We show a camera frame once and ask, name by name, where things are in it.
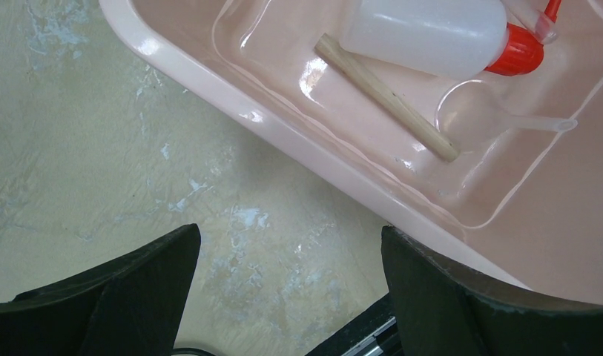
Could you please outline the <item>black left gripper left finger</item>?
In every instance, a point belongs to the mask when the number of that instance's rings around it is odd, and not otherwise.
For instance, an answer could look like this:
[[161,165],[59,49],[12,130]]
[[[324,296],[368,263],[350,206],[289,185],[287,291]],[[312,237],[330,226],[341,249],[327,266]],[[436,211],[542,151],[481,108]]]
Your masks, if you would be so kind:
[[0,355],[169,355],[200,253],[195,224],[0,303]]

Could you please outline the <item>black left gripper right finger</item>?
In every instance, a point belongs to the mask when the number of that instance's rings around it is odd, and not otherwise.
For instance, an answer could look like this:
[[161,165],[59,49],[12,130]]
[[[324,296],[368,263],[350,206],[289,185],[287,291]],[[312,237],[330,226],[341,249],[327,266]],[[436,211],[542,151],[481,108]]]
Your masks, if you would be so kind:
[[383,271],[407,355],[603,355],[603,306],[514,286],[392,226]]

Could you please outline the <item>pink plastic bin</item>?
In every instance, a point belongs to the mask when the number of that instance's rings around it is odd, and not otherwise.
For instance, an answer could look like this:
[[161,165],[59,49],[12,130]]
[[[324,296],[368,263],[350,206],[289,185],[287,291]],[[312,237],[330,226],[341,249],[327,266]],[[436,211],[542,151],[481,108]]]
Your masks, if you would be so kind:
[[428,120],[497,99],[574,119],[504,132],[446,163],[314,52],[344,1],[102,1],[138,56],[430,248],[517,286],[603,304],[603,1],[565,1],[526,76],[472,83],[366,59]]

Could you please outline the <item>thick wooden dowel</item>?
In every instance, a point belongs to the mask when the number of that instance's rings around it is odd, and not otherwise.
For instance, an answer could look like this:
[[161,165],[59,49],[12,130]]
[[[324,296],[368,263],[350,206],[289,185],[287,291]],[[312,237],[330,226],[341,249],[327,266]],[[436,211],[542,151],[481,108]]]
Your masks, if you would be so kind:
[[453,162],[460,156],[460,150],[452,144],[449,138],[440,133],[411,105],[403,101],[353,54],[345,51],[336,39],[324,33],[314,45],[314,51],[323,61],[342,73],[343,77],[360,92],[391,114],[413,137],[437,157],[446,162]]

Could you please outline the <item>red capped wash bottle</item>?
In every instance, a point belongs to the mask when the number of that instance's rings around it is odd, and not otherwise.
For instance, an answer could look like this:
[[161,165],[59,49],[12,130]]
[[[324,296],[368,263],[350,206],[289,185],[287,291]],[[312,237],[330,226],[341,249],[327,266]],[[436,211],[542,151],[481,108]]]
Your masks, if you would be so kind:
[[340,46],[434,76],[533,72],[544,47],[501,1],[351,1]]

